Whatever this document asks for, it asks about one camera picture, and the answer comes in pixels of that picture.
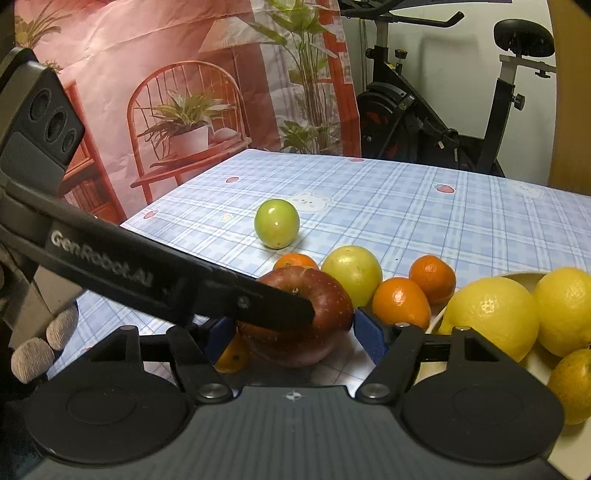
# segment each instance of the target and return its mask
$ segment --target finger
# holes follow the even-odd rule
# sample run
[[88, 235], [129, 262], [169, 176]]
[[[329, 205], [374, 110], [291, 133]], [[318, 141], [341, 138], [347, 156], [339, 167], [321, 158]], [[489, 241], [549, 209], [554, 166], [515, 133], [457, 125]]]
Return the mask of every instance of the finger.
[[40, 338], [31, 338], [18, 347], [12, 354], [10, 366], [12, 374], [21, 383], [43, 375], [54, 362], [53, 350]]
[[78, 306], [74, 303], [61, 312], [47, 327], [47, 343], [56, 351], [63, 350], [78, 325]]

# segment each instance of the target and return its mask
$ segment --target bike seat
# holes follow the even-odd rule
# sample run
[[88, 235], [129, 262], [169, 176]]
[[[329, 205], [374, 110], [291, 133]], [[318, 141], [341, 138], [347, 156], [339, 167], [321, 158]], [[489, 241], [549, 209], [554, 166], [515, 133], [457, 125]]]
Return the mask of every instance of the bike seat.
[[524, 57], [550, 57], [554, 54], [552, 34], [542, 25], [510, 18], [495, 25], [495, 43], [505, 51]]

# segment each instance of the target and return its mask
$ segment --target white wall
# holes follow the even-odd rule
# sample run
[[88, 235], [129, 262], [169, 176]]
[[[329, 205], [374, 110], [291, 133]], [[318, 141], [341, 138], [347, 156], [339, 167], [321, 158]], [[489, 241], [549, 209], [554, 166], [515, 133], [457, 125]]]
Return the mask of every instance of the white wall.
[[[390, 61], [394, 49], [408, 51], [404, 62], [407, 79], [430, 103], [450, 128], [461, 134], [483, 137], [490, 113], [495, 82], [501, 69], [493, 27], [499, 20], [523, 18], [551, 31], [546, 0], [513, 0], [512, 4], [430, 5], [397, 10], [399, 15], [446, 20], [455, 12], [466, 17], [451, 28], [391, 24]], [[343, 19], [355, 88], [361, 91], [362, 52], [359, 20]], [[375, 42], [375, 24], [366, 22], [368, 46]], [[556, 64], [554, 57], [543, 59]], [[371, 81], [372, 61], [368, 62]], [[546, 184], [550, 171], [554, 121], [556, 117], [556, 77], [541, 79], [533, 70], [520, 67], [515, 93], [525, 96], [525, 108], [511, 109], [499, 162], [507, 178]]]

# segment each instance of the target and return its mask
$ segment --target table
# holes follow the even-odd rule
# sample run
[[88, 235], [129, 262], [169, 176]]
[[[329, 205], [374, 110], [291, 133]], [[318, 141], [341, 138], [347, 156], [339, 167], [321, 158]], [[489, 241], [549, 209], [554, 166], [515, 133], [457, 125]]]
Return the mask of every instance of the table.
[[[300, 236], [279, 251], [264, 247], [254, 231], [257, 207], [272, 197], [289, 200], [301, 217]], [[245, 150], [156, 200], [123, 226], [254, 276], [294, 250], [320, 264], [340, 245], [361, 245], [379, 259], [384, 278], [407, 276], [416, 258], [434, 254], [454, 268], [460, 288], [507, 271], [562, 265], [590, 270], [588, 212], [588, 197], [464, 171]], [[79, 326], [50, 376], [121, 325], [137, 325], [143, 335], [164, 333], [170, 326], [93, 292], [81, 296], [79, 307]], [[278, 378], [343, 384], [353, 392], [372, 367], [351, 334], [315, 367], [266, 368], [264, 378], [241, 372], [229, 381]], [[147, 369], [170, 378], [167, 365]]]

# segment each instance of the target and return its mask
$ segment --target tangerine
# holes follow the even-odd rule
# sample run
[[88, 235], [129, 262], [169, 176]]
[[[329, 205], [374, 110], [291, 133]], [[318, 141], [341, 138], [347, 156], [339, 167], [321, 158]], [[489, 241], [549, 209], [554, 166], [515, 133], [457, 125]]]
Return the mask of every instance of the tangerine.
[[232, 341], [217, 359], [215, 369], [221, 374], [234, 374], [242, 370], [250, 361], [251, 351], [246, 340], [236, 332]]
[[408, 278], [421, 287], [431, 305], [447, 303], [456, 291], [456, 274], [434, 255], [417, 258], [410, 267]]
[[404, 277], [390, 278], [380, 284], [372, 310], [388, 325], [408, 322], [426, 330], [431, 321], [431, 307], [421, 287]]
[[298, 267], [318, 268], [318, 264], [311, 257], [308, 257], [308, 255], [293, 252], [282, 255], [279, 260], [275, 262], [275, 265], [273, 265], [273, 270], [277, 270], [277, 268], [281, 267], [291, 267], [293, 265]]

